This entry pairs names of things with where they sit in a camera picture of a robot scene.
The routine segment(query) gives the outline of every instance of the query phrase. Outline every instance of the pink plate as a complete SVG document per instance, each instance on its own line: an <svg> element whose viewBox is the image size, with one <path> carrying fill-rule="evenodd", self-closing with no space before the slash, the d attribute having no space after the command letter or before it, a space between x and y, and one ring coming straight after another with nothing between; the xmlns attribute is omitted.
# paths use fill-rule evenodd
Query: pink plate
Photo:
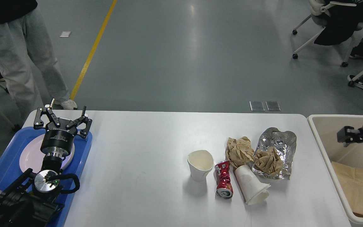
<svg viewBox="0 0 363 227"><path fill-rule="evenodd" d="M33 172L39 172L42 168L45 154L40 151L40 147L42 146L43 138L44 134L36 137L23 149L19 158L19 166L22 172L26 171L28 168L32 168ZM65 169L71 163L74 152L75 145L72 144L71 154L62 161L62 169Z"/></svg>

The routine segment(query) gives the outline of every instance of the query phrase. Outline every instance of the red can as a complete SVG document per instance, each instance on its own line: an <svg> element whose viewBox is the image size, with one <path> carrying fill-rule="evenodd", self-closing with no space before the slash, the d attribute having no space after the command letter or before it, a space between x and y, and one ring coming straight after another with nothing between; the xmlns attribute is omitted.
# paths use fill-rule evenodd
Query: red can
<svg viewBox="0 0 363 227"><path fill-rule="evenodd" d="M216 187L216 194L224 199L230 199L233 195L231 178L229 176L229 161L223 161L215 165L219 183Z"/></svg>

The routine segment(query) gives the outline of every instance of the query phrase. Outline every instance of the blue tray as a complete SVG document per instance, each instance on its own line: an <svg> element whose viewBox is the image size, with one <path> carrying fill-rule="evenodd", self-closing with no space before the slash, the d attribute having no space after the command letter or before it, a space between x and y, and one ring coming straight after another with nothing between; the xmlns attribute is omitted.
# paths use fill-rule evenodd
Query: blue tray
<svg viewBox="0 0 363 227"><path fill-rule="evenodd" d="M16 178L18 178L22 171L19 167L19 158L22 154L23 149L26 145L46 132L45 129L35 130L33 127L27 127L20 129L10 141L8 147L4 151L0 158L0 190L4 191ZM79 178L81 178L82 171L85 166L86 159L88 158L89 150L92 142L92 134L89 132L87 138L82 139L79 136L75 137L75 152L71 163L65 168L63 174L74 173ZM72 181L66 180L62 181L64 189L74 188L75 184ZM66 216L69 212L69 207L71 206L72 199L76 194L59 195L55 202L65 204L65 208L54 217L47 227L62 227L65 223Z"/></svg>

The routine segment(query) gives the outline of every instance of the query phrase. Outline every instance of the chair wheel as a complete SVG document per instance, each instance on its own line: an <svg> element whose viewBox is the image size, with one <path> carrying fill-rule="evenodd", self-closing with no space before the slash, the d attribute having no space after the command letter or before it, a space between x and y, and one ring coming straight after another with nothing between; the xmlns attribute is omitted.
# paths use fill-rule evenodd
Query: chair wheel
<svg viewBox="0 0 363 227"><path fill-rule="evenodd" d="M354 87L354 85L355 85L355 81L350 80L350 81L348 82L348 86L350 86L350 87Z"/></svg>

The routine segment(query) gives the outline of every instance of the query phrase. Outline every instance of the white bin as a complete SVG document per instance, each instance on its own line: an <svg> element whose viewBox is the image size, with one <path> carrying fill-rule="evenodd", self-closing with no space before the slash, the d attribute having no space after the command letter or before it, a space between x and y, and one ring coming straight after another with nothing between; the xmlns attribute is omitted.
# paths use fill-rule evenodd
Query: white bin
<svg viewBox="0 0 363 227"><path fill-rule="evenodd" d="M331 162L335 161L347 166L363 169L363 143L353 143L345 148L342 143L337 142L337 132L344 126L349 125L355 129L362 127L363 115L310 115L308 122L349 220L353 223L363 224L363 218L357 217L352 213L334 169L331 166Z"/></svg>

